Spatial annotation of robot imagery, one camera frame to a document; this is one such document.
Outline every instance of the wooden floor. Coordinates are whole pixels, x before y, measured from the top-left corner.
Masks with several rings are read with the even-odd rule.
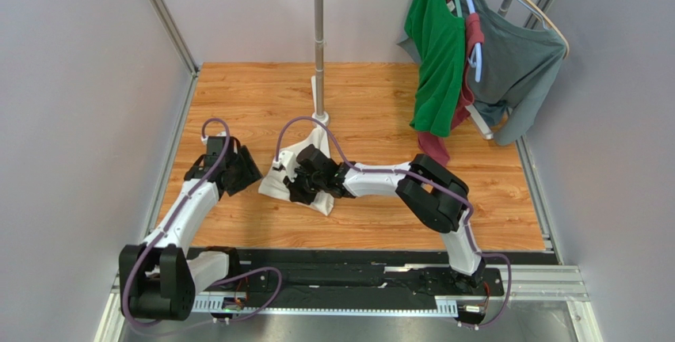
[[[276,138],[288,120],[311,115],[312,64],[204,64],[162,206],[175,201],[185,172],[204,152],[202,123],[226,120],[267,173]],[[330,129],[350,160],[386,165],[419,153],[413,113],[418,74],[414,65],[328,64],[326,110]],[[293,125],[283,146],[305,139],[309,122]],[[214,124],[207,134],[220,132]],[[448,168],[470,188],[472,225],[482,249],[541,250],[543,241],[515,146],[482,140],[471,121],[446,145]],[[338,154],[332,148],[331,156]],[[337,199],[329,216],[257,193],[259,182],[218,203],[202,223],[194,245],[335,249],[443,249],[400,199]]]

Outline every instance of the cable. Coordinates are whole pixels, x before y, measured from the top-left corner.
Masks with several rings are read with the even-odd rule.
[[[210,178],[210,176],[219,167],[220,162],[225,157],[225,154],[227,152],[227,148],[230,146],[230,128],[227,126],[227,123],[225,123],[224,120],[221,120],[219,118],[211,118],[209,120],[206,120],[204,122],[204,124],[202,125],[202,128],[201,128],[201,136],[202,136],[202,139],[206,138],[206,127],[209,124],[214,123],[214,122],[222,124],[223,127],[225,128],[226,136],[225,136],[225,144],[223,146],[223,151],[220,153],[218,158],[215,160],[214,165],[204,174],[204,176],[199,181],[197,181],[197,183],[187,192],[187,194],[185,196],[183,196],[181,201],[176,206],[174,212],[171,213],[171,215],[168,215],[169,218],[166,221],[166,225],[164,225],[162,230],[160,230],[159,234],[150,243],[147,244],[146,248],[143,250],[143,252],[139,256],[139,258],[136,260],[134,266],[132,267],[132,270],[129,273],[129,276],[127,278],[127,282],[124,285],[124,289],[122,291],[122,313],[123,313],[124,317],[127,319],[127,321],[129,322],[129,324],[131,326],[131,329],[134,332],[136,332],[140,335],[143,335],[143,336],[159,336],[159,337],[161,337],[161,336],[171,336],[173,334],[183,333],[184,331],[196,328],[197,326],[206,325],[207,323],[211,323],[211,321],[201,322],[201,323],[198,323],[198,324],[195,324],[195,325],[190,325],[187,328],[183,328],[183,329],[180,329],[180,330],[177,330],[177,331],[174,331],[174,332],[168,332],[168,333],[165,332],[165,333],[160,333],[160,334],[149,334],[149,333],[140,332],[137,328],[147,328],[147,327],[157,325],[160,322],[160,320],[154,320],[154,321],[150,321],[150,322],[141,322],[141,321],[136,320],[132,316],[131,311],[129,309],[129,292],[131,291],[131,288],[132,288],[133,278],[135,278],[136,275],[138,274],[138,271],[140,270],[140,267],[145,262],[145,260],[147,258],[147,255],[159,243],[159,241],[166,235],[169,228],[171,227],[171,225],[176,220],[177,215],[181,212],[181,209],[187,203],[187,200],[189,198],[191,198],[192,194],[194,194],[196,192],[196,190],[199,189],[199,187],[204,182],[206,182],[206,180],[208,180]],[[272,296],[262,306],[257,308],[254,312],[252,312],[250,314],[247,314],[246,316],[237,317],[237,318],[233,319],[232,321],[247,320],[247,319],[253,317],[254,315],[260,313],[272,301],[274,301],[274,299],[279,294],[279,291],[281,289],[281,277],[282,277],[281,271],[279,271],[278,269],[276,269],[274,267],[263,267],[263,268],[258,268],[258,269],[255,269],[253,271],[247,272],[243,275],[238,275],[238,276],[230,278],[230,279],[219,280],[219,281],[212,284],[212,285],[223,285],[225,283],[231,283],[231,282],[233,282],[235,280],[238,280],[238,279],[245,279],[248,276],[255,275],[255,274],[260,273],[260,272],[266,272],[266,271],[274,271],[279,277],[279,279],[277,280],[277,284],[276,284],[276,290],[274,291]]]
[[[511,295],[511,261],[509,258],[504,255],[503,253],[483,253],[478,249],[478,246],[476,245],[474,235],[471,232],[471,229],[469,228],[469,220],[471,219],[471,216],[474,214],[474,206],[468,201],[468,199],[463,198],[456,193],[451,192],[447,188],[444,188],[440,186],[439,184],[420,176],[419,174],[415,172],[411,172],[409,170],[404,170],[404,169],[361,169],[354,164],[352,164],[349,159],[345,156],[345,153],[342,151],[342,148],[340,147],[340,144],[338,143],[338,140],[335,138],[335,135],[333,135],[333,132],[331,132],[328,127],[324,123],[321,123],[320,121],[312,118],[311,116],[298,116],[296,118],[293,118],[286,123],[286,125],[281,128],[281,132],[279,133],[279,139],[276,141],[276,152],[274,154],[274,161],[278,162],[279,161],[279,153],[281,151],[281,140],[284,137],[284,133],[286,130],[291,127],[291,124],[300,121],[300,120],[310,120],[311,122],[314,122],[315,124],[319,125],[321,128],[323,128],[324,131],[328,134],[329,138],[331,141],[333,141],[333,145],[335,146],[335,149],[337,152],[340,154],[340,157],[342,158],[342,161],[347,165],[349,168],[356,170],[357,172],[361,173],[395,173],[395,174],[405,174],[407,176],[413,177],[416,180],[419,180],[425,184],[429,184],[432,187],[434,187],[437,190],[440,190],[444,194],[447,194],[454,198],[455,200],[460,201],[464,206],[467,207],[468,209],[468,214],[467,217],[464,219],[464,227],[468,228],[467,230],[467,240],[469,241],[469,246],[471,247],[471,250],[480,255],[481,257],[499,257],[506,262],[506,269],[509,273],[509,279],[508,279],[508,285],[506,289],[506,294],[504,298],[504,303],[501,304],[501,309],[499,310],[499,313],[497,313],[496,316],[490,321],[488,321],[485,324],[481,324],[480,326],[485,327],[488,325],[492,325],[496,320],[498,320],[501,315],[504,313],[504,310],[506,308],[506,303],[509,301],[509,296]]]
[[[159,323],[159,320],[154,320],[150,322],[141,322],[136,320],[132,316],[132,312],[129,310],[129,291],[132,289],[132,283],[134,282],[134,278],[138,274],[138,271],[145,262],[147,255],[150,253],[150,251],[159,243],[159,240],[166,235],[166,232],[169,230],[172,224],[174,224],[174,221],[177,218],[177,215],[181,212],[182,208],[185,206],[185,204],[188,202],[188,199],[196,192],[197,189],[206,181],[208,178],[213,174],[213,171],[218,169],[218,166],[220,165],[220,162],[223,160],[225,157],[225,154],[227,152],[227,148],[230,146],[230,128],[227,126],[227,123],[225,123],[224,120],[219,119],[219,118],[211,118],[207,121],[204,122],[204,125],[201,127],[201,135],[202,138],[206,137],[206,126],[213,122],[218,122],[223,125],[225,128],[225,132],[227,135],[225,136],[225,146],[223,148],[223,151],[220,153],[218,158],[215,160],[215,164],[204,174],[203,177],[199,181],[197,181],[196,185],[191,188],[187,195],[183,196],[181,199],[181,202],[178,203],[176,206],[176,209],[174,210],[171,215],[169,215],[168,220],[166,221],[166,225],[164,225],[164,228],[157,234],[157,237],[155,237],[148,245],[146,248],[143,250],[139,258],[136,260],[134,266],[132,267],[132,271],[129,273],[129,276],[127,277],[127,282],[124,285],[124,290],[122,291],[122,314],[124,317],[127,319],[129,324],[137,327],[137,328],[148,328],[150,326],[157,325]]]
[[[361,169],[361,168],[355,166],[354,164],[352,164],[347,159],[347,157],[345,156],[345,153],[342,152],[342,148],[340,147],[340,144],[338,143],[338,140],[335,138],[335,135],[333,135],[333,132],[331,132],[328,129],[328,127],[326,127],[325,124],[319,122],[318,120],[312,118],[311,116],[298,116],[297,118],[293,118],[290,121],[288,121],[288,123],[286,123],[284,128],[281,128],[281,132],[279,133],[279,139],[276,141],[276,153],[274,154],[274,161],[275,162],[279,161],[279,152],[281,150],[281,140],[284,137],[284,133],[286,132],[288,127],[291,126],[291,124],[293,124],[293,123],[295,123],[299,120],[310,120],[310,121],[316,123],[317,125],[319,125],[321,128],[323,128],[324,131],[326,131],[326,133],[330,137],[330,139],[333,141],[333,145],[335,146],[335,149],[337,149],[337,152],[340,154],[340,157],[342,157],[342,161],[349,168],[354,169],[354,170],[356,170],[357,172],[360,172],[360,173],[396,173],[396,174],[405,174],[407,176],[413,177],[416,180],[419,180],[419,181],[421,181],[425,184],[429,184],[429,185],[433,186],[434,188],[436,188],[436,189],[442,191],[443,193],[451,196],[455,200],[460,201],[464,206],[467,207],[467,209],[469,209],[469,214],[467,215],[467,221],[473,215],[474,206],[467,199],[457,195],[456,193],[450,192],[447,188],[443,188],[439,184],[429,180],[428,178],[422,177],[415,172],[411,172],[409,170],[404,170],[404,169]]]
[[[497,322],[497,320],[499,318],[501,318],[501,316],[504,314],[504,310],[506,309],[506,304],[509,303],[509,298],[511,297],[511,260],[509,260],[509,258],[506,255],[504,255],[503,253],[480,253],[480,256],[481,257],[498,257],[498,258],[504,260],[504,262],[506,262],[506,271],[509,273],[509,280],[507,281],[507,284],[506,284],[506,293],[505,293],[505,297],[504,297],[504,302],[501,304],[501,308],[499,308],[499,312],[497,313],[496,316],[494,316],[493,319],[489,320],[488,322],[485,322],[485,323],[482,323],[482,324],[478,325],[478,327],[485,328],[487,326],[490,326],[490,325],[494,324],[495,322]]]
[[[232,318],[231,319],[232,322],[239,322],[239,321],[248,320],[249,318],[255,316],[258,313],[260,313],[267,306],[269,306],[269,304],[271,304],[272,301],[274,301],[274,299],[279,294],[279,291],[281,290],[281,271],[279,271],[277,268],[274,268],[274,267],[257,268],[257,269],[254,269],[253,271],[248,271],[247,273],[244,273],[244,274],[241,274],[241,275],[238,275],[238,276],[235,276],[235,277],[231,277],[231,278],[228,278],[228,279],[218,280],[215,283],[213,283],[213,285],[229,284],[229,283],[232,283],[234,281],[237,281],[237,280],[240,280],[240,279],[245,279],[246,277],[253,276],[257,273],[267,272],[267,271],[273,271],[274,273],[276,273],[277,277],[279,278],[276,282],[276,288],[274,289],[274,293],[272,293],[272,296],[270,296],[264,304],[262,304],[260,307],[258,307],[253,312],[248,313],[246,316]]]

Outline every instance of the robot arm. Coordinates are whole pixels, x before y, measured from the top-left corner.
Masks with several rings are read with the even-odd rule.
[[[366,173],[337,164],[321,150],[310,145],[297,156],[283,152],[276,169],[286,169],[284,179],[293,202],[310,204],[320,191],[335,198],[361,196],[397,196],[428,228],[438,232],[448,251],[450,267],[462,279],[477,286],[482,282],[485,261],[471,246],[473,233],[465,226],[468,209],[455,198],[438,189],[428,192],[423,183],[400,172],[414,172],[467,198],[468,186],[445,167],[425,154],[398,165],[354,164]]]
[[[192,260],[186,260],[188,248],[206,214],[226,192],[229,196],[242,191],[262,175],[248,149],[231,138],[223,151],[225,137],[209,137],[207,151],[185,174],[181,194],[169,210],[174,217],[165,217],[140,245],[127,245],[120,253],[120,285],[132,279],[129,309],[134,317],[160,320],[185,320],[193,308],[196,294],[228,274],[237,275],[238,258],[233,249],[211,248]],[[206,172],[225,153],[220,165],[192,195],[189,194]],[[164,236],[154,246],[138,274],[129,278],[132,267],[150,241]]]

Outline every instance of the blue hanger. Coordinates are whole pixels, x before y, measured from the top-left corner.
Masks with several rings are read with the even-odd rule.
[[[467,7],[469,13],[475,13],[476,8],[474,6],[474,0],[467,0]],[[482,77],[482,43],[477,43],[474,46],[473,51],[471,51],[471,56],[467,59],[469,66],[476,70],[475,72],[475,81],[480,82]]]

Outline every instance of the white cloth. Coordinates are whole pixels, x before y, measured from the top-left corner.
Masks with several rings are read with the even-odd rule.
[[[310,135],[307,137],[307,139],[304,139],[302,142],[282,148],[281,150],[287,150],[297,155],[301,150],[310,144],[314,144],[314,146],[319,148],[323,154],[325,154],[327,157],[330,157],[328,135],[321,127],[315,127],[315,129],[310,132]],[[290,201],[291,193],[286,188],[286,185],[284,185],[284,177],[286,177],[285,170],[276,171],[270,166],[269,172],[267,172],[267,176],[262,179],[257,192],[279,200]],[[312,202],[309,207],[319,211],[324,215],[328,215],[330,211],[333,210],[334,201],[335,198],[333,198],[330,194],[320,192],[316,195],[314,202]]]

